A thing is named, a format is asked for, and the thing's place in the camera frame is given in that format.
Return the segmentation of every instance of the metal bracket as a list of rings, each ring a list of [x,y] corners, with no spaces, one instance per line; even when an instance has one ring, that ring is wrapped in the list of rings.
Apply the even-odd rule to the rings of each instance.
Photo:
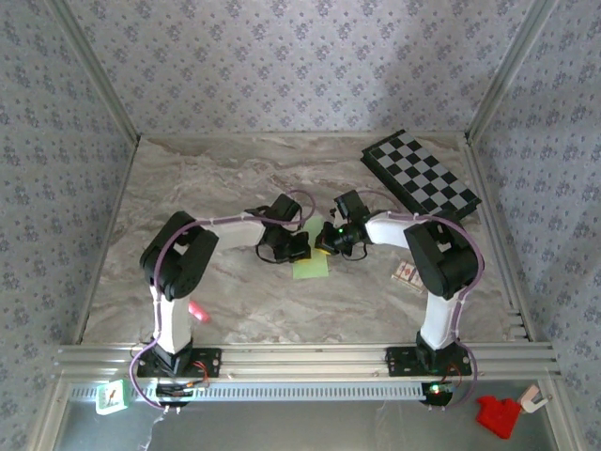
[[[218,378],[222,364],[222,350],[219,348],[192,348],[190,363],[201,362],[207,369],[209,378]],[[159,378],[165,376],[160,359],[153,352],[146,352],[140,359],[137,371],[138,378]],[[178,372],[179,378],[200,379],[204,377],[203,370],[194,365],[186,365]]]
[[[470,376],[470,357],[460,347],[456,347],[453,355],[445,359],[441,367],[426,368],[417,355],[414,346],[391,347],[386,349],[386,364],[388,375],[391,378],[414,377],[414,376]]]

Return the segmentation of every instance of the black and white checkerboard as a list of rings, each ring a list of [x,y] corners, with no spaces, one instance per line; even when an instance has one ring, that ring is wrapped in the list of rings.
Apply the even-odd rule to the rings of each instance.
[[[365,149],[362,162],[412,213],[451,210],[461,219],[481,202],[404,130]]]

